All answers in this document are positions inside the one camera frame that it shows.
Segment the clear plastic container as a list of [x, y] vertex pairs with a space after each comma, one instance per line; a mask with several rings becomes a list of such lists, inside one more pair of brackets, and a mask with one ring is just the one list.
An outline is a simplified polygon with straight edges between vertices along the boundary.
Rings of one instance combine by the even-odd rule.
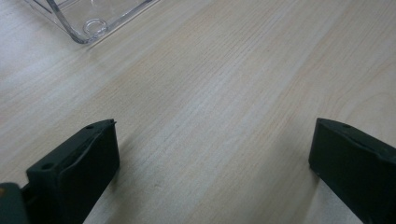
[[24, 0], [78, 44], [91, 44], [160, 0]]

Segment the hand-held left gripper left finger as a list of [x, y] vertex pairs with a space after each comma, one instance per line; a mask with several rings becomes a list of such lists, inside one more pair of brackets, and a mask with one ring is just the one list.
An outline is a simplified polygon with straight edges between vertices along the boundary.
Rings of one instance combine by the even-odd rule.
[[115, 121], [90, 124], [27, 169], [34, 224], [82, 224], [120, 168]]

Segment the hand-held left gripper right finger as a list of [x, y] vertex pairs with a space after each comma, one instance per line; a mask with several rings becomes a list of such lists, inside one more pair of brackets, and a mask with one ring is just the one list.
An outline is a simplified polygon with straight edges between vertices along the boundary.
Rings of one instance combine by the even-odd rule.
[[396, 224], [396, 148], [350, 125], [318, 119], [310, 168], [364, 224]]

